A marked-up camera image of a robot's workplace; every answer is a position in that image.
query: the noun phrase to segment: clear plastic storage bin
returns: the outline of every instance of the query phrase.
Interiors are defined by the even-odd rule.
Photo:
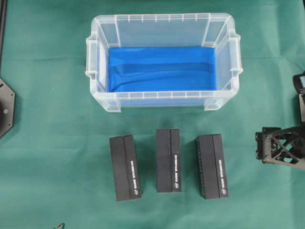
[[[86,40],[90,92],[108,112],[125,106],[203,105],[205,110],[217,110],[239,90],[239,41],[234,19],[226,13],[98,16]],[[198,46],[215,48],[216,90],[108,92],[109,48]]]

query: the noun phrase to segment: black metal bracket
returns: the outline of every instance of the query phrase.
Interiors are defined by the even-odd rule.
[[[2,43],[5,26],[7,0],[0,5],[0,64],[2,61]],[[0,78],[0,137],[13,127],[15,93]]]
[[[256,158],[266,164],[278,164],[305,170],[305,126],[282,130],[263,127],[255,133]]]

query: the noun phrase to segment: green tablecloth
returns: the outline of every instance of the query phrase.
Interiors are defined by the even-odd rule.
[[[223,108],[123,108],[89,92],[85,38],[100,14],[227,12],[241,35],[240,91]],[[302,229],[305,172],[263,165],[254,133],[297,125],[301,0],[8,0],[1,77],[16,92],[0,140],[0,228]],[[157,194],[155,129],[181,131],[181,194]],[[200,197],[193,140],[223,136],[229,199]],[[109,137],[133,134],[143,196],[116,202]]]

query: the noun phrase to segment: black box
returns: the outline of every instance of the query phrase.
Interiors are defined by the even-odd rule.
[[[112,137],[109,142],[117,201],[141,198],[133,136]]]
[[[205,199],[228,198],[221,135],[202,135],[196,141],[201,194]]]
[[[157,192],[181,192],[179,129],[157,129]]]

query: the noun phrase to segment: blue cloth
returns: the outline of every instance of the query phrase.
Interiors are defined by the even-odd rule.
[[[109,92],[215,89],[214,48],[109,49]]]

